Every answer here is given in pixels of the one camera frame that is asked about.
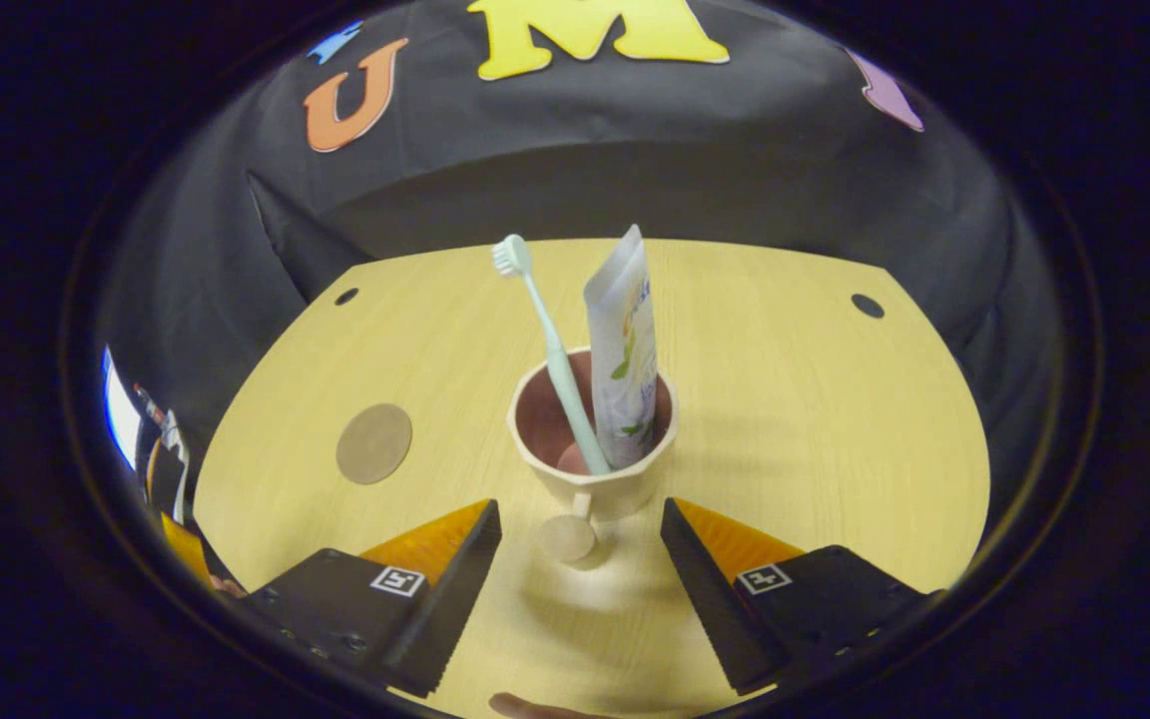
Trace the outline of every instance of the circular coaster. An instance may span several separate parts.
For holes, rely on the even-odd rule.
[[[558,514],[539,526],[539,543],[558,561],[578,561],[597,546],[597,533],[588,519]]]
[[[337,465],[360,485],[393,474],[412,445],[412,419],[398,405],[371,405],[339,434]]]

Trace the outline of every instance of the brown disc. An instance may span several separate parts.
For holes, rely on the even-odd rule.
[[[412,445],[412,419],[397,405],[371,405],[339,434],[339,473],[360,485],[393,474]]]

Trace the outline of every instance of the orange letter u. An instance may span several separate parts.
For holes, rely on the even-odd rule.
[[[339,118],[337,109],[339,86],[344,84],[348,72],[339,72],[306,97],[309,147],[319,152],[335,152],[366,135],[375,125],[375,120],[384,114],[389,101],[393,99],[397,52],[405,46],[405,37],[390,41],[358,63],[358,69],[367,70],[366,95],[361,99],[361,108],[348,117]]]

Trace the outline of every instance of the letter m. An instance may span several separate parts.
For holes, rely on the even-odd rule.
[[[684,60],[726,63],[730,53],[704,35],[685,0],[476,0],[469,13],[488,20],[491,58],[478,77],[499,79],[549,67],[551,51],[530,43],[537,29],[577,60],[592,60],[615,18],[624,18],[624,36],[615,49],[636,60]]]

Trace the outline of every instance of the black cloth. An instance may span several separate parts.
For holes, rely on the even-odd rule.
[[[728,63],[627,59],[616,20],[592,60],[534,33],[549,68],[483,82],[485,22],[462,0],[368,17],[324,64],[292,58],[206,123],[129,220],[102,299],[124,382],[177,413],[200,461],[261,355],[348,266],[639,223],[888,269],[972,388],[996,519],[1057,372],[1055,286],[1017,196],[914,87],[923,132],[876,109],[857,63],[812,29],[736,0],[690,6]],[[338,106],[356,108],[358,63],[398,37],[386,113],[312,150],[306,95],[350,72]]]

